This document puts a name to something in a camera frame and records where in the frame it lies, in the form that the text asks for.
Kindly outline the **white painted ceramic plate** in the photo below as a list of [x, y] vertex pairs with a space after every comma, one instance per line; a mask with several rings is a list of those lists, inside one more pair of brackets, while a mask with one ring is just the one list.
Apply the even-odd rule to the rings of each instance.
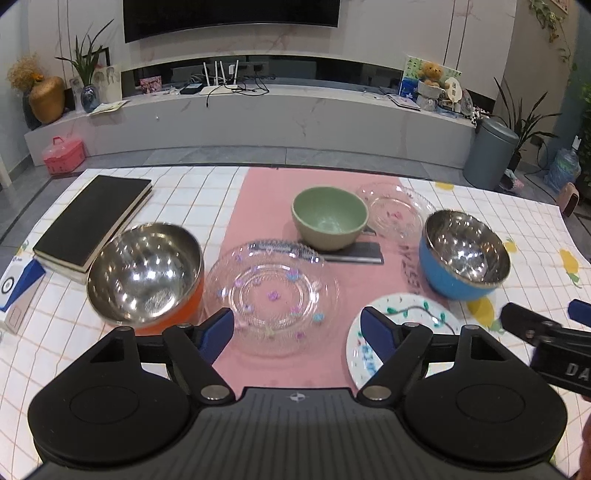
[[[415, 322], [431, 328], [437, 334], [460, 333], [466, 321], [456, 317], [441, 303], [411, 293], [395, 293], [382, 296], [370, 306], [386, 315], [392, 322]], [[382, 367], [383, 362], [363, 337], [361, 314], [356, 315], [346, 338], [346, 363], [353, 384], [361, 388]]]

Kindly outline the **orange steel bowl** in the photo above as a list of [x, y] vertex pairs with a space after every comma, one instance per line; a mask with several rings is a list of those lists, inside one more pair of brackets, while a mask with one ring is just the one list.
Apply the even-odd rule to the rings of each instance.
[[148, 223], [102, 248], [90, 267], [86, 291], [105, 323], [157, 335], [173, 325], [198, 322], [204, 274], [204, 252], [189, 231]]

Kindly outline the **blue steel bowl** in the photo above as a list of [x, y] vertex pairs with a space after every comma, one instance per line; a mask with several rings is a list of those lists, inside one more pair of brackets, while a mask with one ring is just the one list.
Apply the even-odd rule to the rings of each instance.
[[510, 255], [499, 236], [460, 211], [438, 210], [427, 218], [419, 258], [430, 287], [454, 301], [487, 296], [511, 272]]

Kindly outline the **large clear glass plate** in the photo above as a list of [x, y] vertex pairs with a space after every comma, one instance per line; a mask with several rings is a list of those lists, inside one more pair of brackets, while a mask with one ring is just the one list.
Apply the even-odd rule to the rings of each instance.
[[254, 240], [226, 252], [206, 274], [204, 312], [228, 308], [231, 344], [260, 357], [322, 346], [335, 330], [339, 284], [325, 258], [301, 243]]

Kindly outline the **small clear glass plate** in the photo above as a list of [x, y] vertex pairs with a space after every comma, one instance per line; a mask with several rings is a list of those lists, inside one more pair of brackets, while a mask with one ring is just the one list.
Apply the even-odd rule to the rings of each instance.
[[417, 244], [435, 206], [410, 188], [394, 183], [370, 183], [356, 191], [369, 211], [368, 226], [399, 244]]

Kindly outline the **green ceramic bowl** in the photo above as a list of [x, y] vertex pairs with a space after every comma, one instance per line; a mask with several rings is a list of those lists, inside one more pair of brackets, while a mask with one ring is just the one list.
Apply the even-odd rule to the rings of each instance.
[[369, 221], [369, 209], [358, 195], [332, 186], [301, 191], [290, 211], [301, 240], [322, 252], [351, 246]]

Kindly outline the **white checked tablecloth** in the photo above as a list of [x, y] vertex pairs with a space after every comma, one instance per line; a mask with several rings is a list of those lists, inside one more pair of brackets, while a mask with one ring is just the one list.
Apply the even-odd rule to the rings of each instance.
[[[117, 175], [149, 179], [153, 193], [134, 217], [186, 228], [204, 247], [212, 265], [249, 167], [120, 168]], [[460, 319], [487, 328], [518, 357], [529, 360], [530, 347], [501, 331], [497, 314], [508, 302], [529, 307], [559, 322], [568, 319], [571, 300], [590, 297], [590, 264], [567, 231], [558, 207], [464, 186], [403, 179], [433, 205], [465, 211], [486, 223], [504, 242], [512, 270], [504, 285], [486, 299], [449, 304]], [[27, 426], [32, 397], [108, 328], [91, 308], [85, 288], [47, 273], [17, 334], [1, 341], [1, 474], [28, 475], [39, 462]]]

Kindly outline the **blue water bottle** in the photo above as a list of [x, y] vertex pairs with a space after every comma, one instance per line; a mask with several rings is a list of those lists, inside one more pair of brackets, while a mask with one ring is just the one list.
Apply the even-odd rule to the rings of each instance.
[[555, 192], [559, 193], [567, 183], [574, 183], [581, 173], [578, 150], [581, 139], [574, 137], [570, 148], [561, 148], [555, 155], [544, 182]]

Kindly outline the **grey trash bin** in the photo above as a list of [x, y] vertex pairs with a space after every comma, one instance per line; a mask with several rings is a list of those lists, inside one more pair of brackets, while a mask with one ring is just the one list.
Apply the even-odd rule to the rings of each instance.
[[518, 141], [518, 135], [504, 124], [491, 118], [482, 119], [463, 168], [466, 181], [479, 189], [495, 190]]

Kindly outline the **blue white box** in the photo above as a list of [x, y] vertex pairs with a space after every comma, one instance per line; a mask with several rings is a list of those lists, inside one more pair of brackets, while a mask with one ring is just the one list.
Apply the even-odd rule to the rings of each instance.
[[1, 278], [1, 328], [17, 334], [45, 270], [34, 257], [15, 256]]

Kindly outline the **pink plastic case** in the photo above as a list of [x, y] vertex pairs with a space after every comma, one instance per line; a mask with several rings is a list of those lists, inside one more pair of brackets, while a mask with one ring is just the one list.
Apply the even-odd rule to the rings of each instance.
[[51, 176], [73, 172], [85, 160], [84, 143], [76, 137], [54, 137], [42, 151], [42, 160]]

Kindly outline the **white wifi router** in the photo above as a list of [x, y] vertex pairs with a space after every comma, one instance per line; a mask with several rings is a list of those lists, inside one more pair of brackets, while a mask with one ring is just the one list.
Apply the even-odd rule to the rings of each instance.
[[218, 60], [214, 60], [211, 65], [202, 63], [204, 86], [200, 94], [239, 93], [242, 88], [238, 86], [238, 67], [238, 60], [229, 63], [228, 66]]

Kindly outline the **teddy bear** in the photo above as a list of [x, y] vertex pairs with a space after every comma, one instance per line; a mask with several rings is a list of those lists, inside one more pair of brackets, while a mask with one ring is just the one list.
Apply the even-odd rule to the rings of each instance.
[[434, 87], [440, 87], [444, 75], [444, 68], [438, 63], [423, 61], [417, 75], [419, 80], [423, 83]]

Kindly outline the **golden vase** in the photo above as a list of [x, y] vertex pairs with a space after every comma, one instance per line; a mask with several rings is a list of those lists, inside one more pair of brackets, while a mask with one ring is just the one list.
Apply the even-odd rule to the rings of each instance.
[[34, 116], [47, 125], [58, 120], [64, 111], [65, 87], [63, 79], [57, 76], [35, 79], [29, 94], [29, 105]]

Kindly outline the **blue vase with plant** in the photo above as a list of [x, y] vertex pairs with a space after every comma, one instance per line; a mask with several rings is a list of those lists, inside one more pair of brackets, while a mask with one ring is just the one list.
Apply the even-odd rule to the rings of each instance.
[[80, 103], [86, 113], [92, 113], [100, 104], [98, 88], [92, 83], [101, 52], [104, 50], [104, 47], [98, 45], [97, 41], [112, 23], [113, 19], [93, 36], [90, 35], [90, 31], [87, 31], [81, 40], [75, 37], [74, 53], [69, 58], [57, 57], [57, 60], [68, 62], [78, 74], [82, 82]]

